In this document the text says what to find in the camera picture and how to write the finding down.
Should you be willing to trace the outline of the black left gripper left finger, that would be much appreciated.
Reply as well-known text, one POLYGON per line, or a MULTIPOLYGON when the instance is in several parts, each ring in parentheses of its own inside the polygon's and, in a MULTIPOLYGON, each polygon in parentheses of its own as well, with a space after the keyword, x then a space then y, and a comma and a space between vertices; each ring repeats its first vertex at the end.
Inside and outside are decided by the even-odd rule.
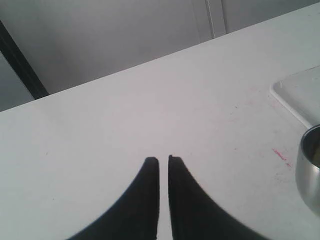
POLYGON ((160 169, 155 157, 145 159, 122 196, 71 240, 155 240, 160 212, 160 169))

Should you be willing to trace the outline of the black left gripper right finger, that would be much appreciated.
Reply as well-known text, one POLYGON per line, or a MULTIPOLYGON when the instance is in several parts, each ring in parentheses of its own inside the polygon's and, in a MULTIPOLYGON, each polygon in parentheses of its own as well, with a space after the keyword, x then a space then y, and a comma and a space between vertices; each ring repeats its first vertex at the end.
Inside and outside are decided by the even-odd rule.
POLYGON ((220 208, 180 157, 168 157, 168 200, 174 240, 254 240, 255 233, 220 208))

